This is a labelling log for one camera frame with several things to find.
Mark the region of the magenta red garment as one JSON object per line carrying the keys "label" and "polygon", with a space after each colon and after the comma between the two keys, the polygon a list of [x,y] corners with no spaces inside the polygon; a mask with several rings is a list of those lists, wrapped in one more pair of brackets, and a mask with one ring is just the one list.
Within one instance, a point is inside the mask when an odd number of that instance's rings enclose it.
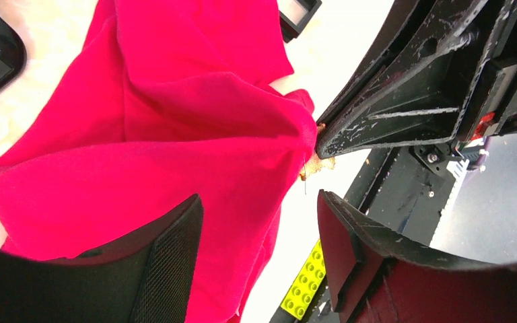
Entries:
{"label": "magenta red garment", "polygon": [[282,200],[312,155],[313,102],[276,1],[99,1],[81,53],[0,157],[3,250],[73,258],[192,194],[205,210],[188,322],[239,322]]}

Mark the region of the gold orange brooch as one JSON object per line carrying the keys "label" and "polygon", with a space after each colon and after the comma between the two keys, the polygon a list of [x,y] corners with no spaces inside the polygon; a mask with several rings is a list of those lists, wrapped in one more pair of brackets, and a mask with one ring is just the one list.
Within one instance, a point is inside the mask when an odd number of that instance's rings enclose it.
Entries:
{"label": "gold orange brooch", "polygon": [[329,157],[321,159],[316,152],[314,152],[311,158],[304,163],[302,169],[298,173],[298,178],[305,182],[308,177],[313,174],[319,173],[322,169],[334,170],[336,165],[335,157]]}

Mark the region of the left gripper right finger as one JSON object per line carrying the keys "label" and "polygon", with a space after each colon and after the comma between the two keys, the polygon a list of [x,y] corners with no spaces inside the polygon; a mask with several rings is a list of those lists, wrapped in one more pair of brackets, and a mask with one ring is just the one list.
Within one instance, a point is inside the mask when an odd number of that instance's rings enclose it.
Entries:
{"label": "left gripper right finger", "polygon": [[341,322],[517,322],[517,262],[430,248],[325,190],[317,214],[332,309]]}

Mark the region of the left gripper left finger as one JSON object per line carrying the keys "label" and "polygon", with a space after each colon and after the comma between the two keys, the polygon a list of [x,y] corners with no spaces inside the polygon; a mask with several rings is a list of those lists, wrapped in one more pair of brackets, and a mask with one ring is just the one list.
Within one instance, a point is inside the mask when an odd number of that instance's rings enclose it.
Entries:
{"label": "left gripper left finger", "polygon": [[0,322],[184,322],[202,222],[194,194],[76,258],[0,251]]}

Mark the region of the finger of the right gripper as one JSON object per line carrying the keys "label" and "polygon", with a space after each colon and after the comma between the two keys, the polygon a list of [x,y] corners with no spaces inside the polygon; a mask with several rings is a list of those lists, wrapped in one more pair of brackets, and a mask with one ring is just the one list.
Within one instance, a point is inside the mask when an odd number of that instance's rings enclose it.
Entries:
{"label": "finger of the right gripper", "polygon": [[396,0],[354,74],[325,110],[325,124],[337,119],[354,98],[406,47],[431,11],[434,0]]}

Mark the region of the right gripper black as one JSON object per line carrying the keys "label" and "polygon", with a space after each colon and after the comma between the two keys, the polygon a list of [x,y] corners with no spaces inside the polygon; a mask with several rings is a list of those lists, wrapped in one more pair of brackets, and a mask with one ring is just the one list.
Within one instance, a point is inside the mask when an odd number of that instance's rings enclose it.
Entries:
{"label": "right gripper black", "polygon": [[517,1],[435,1],[397,58],[331,124],[322,158],[517,133]]}

